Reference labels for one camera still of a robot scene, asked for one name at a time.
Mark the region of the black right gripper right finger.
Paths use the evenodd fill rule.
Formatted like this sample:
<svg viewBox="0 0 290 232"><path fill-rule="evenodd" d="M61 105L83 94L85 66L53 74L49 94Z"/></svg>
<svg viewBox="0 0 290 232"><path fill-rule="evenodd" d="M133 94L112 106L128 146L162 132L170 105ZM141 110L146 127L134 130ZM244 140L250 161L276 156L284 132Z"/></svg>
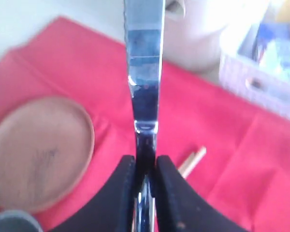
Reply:
<svg viewBox="0 0 290 232"><path fill-rule="evenodd" d="M157 158L154 189L160 232L245 231L198 195L166 155Z"/></svg>

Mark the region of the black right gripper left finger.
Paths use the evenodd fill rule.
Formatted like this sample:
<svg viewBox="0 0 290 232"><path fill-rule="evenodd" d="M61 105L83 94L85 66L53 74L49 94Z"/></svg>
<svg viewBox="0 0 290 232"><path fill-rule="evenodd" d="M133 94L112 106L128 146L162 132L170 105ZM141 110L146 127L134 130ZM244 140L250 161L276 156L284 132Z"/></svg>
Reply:
<svg viewBox="0 0 290 232"><path fill-rule="evenodd" d="M124 155L99 192L52 232L130 232L135 158Z"/></svg>

